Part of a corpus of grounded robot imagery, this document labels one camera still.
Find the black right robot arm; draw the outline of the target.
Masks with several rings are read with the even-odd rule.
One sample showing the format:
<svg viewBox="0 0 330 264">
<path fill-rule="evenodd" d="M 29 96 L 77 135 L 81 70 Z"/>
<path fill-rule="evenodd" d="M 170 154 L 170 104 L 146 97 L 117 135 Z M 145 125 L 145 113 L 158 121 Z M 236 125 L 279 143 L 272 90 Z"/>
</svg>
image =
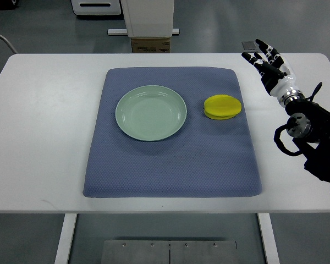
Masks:
<svg viewBox="0 0 330 264">
<path fill-rule="evenodd" d="M 320 82 L 310 97 L 288 99 L 285 111 L 289 119 L 275 130 L 273 139 L 284 154 L 305 156 L 304 169 L 319 180 L 330 183 L 330 112 L 313 101 L 321 87 Z M 284 130 L 293 138 L 292 142 L 298 148 L 296 152 L 288 150 L 281 141 Z"/>
</svg>

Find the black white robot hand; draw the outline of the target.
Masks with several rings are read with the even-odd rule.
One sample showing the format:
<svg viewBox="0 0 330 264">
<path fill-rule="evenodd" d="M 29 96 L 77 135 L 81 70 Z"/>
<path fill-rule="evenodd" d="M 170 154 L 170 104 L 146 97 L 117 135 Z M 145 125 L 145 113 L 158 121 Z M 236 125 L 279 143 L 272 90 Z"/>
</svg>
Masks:
<svg viewBox="0 0 330 264">
<path fill-rule="evenodd" d="M 266 92 L 275 97 L 282 107 L 289 102 L 304 98 L 296 85 L 296 76 L 285 58 L 272 46 L 262 40 L 255 40 L 260 55 L 244 52 L 242 57 L 259 73 Z"/>
</svg>

